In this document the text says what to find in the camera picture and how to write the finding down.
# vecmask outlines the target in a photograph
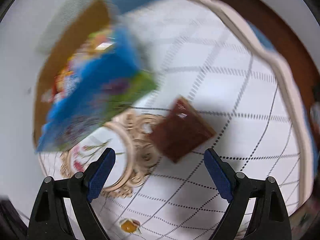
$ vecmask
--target checkered tablecloth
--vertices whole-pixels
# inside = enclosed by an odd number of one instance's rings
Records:
[[[187,98],[217,135],[174,164],[162,157],[133,196],[92,202],[112,239],[207,240],[228,203],[203,163],[213,147],[223,161],[249,178],[276,178],[289,215],[298,205],[299,150],[295,132],[265,62],[253,56],[209,9],[187,0],[160,0],[123,17],[146,68],[159,84],[135,105],[137,113],[166,115],[174,99]],[[44,153],[48,175],[61,179],[60,153]],[[239,237],[250,220],[250,200]],[[129,235],[122,218],[141,223]]]

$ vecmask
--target snack bag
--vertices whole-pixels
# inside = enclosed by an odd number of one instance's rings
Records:
[[[92,33],[55,79],[37,151],[64,151],[156,88],[123,26]]]

